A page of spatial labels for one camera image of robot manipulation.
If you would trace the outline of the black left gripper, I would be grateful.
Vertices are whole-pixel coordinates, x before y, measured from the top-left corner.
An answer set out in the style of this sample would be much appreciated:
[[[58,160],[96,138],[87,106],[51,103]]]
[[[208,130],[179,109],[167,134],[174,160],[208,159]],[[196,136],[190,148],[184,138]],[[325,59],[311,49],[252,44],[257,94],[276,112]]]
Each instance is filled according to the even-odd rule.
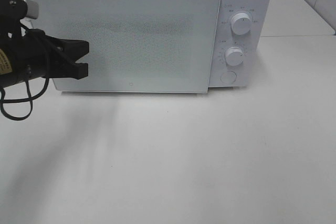
[[[60,63],[60,52],[76,62],[89,53],[89,43],[50,37],[40,29],[29,29],[20,39],[1,41],[1,86],[36,78],[80,80],[88,76],[87,63]]]

